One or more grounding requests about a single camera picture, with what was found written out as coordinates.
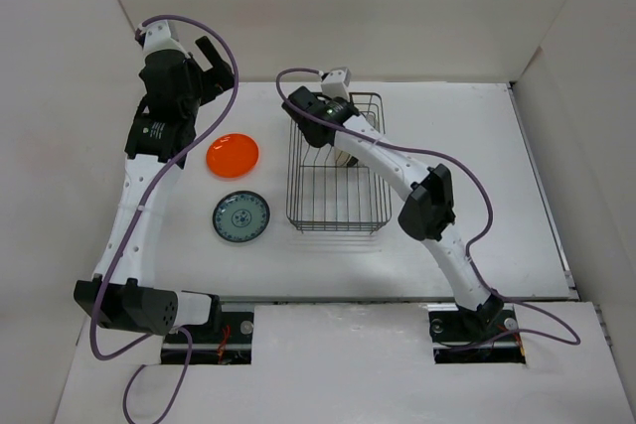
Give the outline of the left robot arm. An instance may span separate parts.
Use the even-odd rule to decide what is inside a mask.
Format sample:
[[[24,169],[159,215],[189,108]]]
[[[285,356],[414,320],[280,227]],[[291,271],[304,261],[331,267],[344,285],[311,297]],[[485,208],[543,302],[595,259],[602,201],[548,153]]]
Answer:
[[[203,342],[222,329],[218,296],[155,287],[155,255],[170,196],[196,136],[200,106],[232,89],[235,76],[207,37],[195,42],[210,62],[203,70],[171,41],[144,50],[146,92],[135,112],[124,152],[122,195],[107,247],[74,299],[94,326],[165,336],[182,326]]]

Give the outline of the cream floral plate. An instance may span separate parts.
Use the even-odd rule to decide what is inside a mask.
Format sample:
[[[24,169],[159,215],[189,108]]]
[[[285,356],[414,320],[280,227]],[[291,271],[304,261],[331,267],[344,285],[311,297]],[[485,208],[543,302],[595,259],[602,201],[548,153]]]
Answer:
[[[359,160],[352,154],[342,151],[338,148],[334,149],[334,165],[338,168],[356,167]]]

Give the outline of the orange plate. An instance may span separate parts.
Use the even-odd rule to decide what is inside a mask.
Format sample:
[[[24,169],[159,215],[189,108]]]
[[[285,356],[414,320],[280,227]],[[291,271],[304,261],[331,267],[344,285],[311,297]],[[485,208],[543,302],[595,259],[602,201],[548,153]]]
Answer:
[[[226,180],[247,175],[258,159],[257,143],[242,133],[230,133],[215,139],[206,153],[206,165],[210,172]]]

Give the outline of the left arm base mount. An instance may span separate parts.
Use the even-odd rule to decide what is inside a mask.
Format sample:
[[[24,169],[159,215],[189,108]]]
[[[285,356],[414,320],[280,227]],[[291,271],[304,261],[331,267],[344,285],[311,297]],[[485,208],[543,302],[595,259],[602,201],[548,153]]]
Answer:
[[[186,325],[193,345],[190,365],[251,364],[254,308],[224,303],[215,325]]]

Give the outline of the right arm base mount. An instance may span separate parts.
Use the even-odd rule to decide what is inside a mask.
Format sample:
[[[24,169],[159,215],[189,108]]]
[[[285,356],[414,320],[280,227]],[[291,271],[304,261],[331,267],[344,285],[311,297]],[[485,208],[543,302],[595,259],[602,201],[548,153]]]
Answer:
[[[436,364],[525,364],[526,356],[514,308],[506,305],[485,331],[471,331],[454,306],[427,311]]]

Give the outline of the blue patterned plate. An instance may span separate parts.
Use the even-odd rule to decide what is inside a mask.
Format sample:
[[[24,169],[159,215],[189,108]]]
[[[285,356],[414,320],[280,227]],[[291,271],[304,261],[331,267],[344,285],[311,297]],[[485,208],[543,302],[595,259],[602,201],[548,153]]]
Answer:
[[[211,225],[222,240],[243,244],[260,237],[270,221],[270,207],[265,198],[252,191],[235,191],[225,195],[211,214]]]

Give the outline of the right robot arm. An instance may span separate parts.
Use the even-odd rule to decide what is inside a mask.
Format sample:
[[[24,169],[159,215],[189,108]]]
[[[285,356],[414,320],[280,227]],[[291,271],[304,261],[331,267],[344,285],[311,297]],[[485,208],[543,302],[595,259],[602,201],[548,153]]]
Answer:
[[[326,99],[301,86],[283,99],[282,107],[309,145],[333,146],[391,186],[403,201],[398,224],[435,259],[453,292],[466,339],[475,341],[491,332],[503,300],[483,284],[455,227],[451,171],[443,164],[430,167],[397,149],[344,98]]]

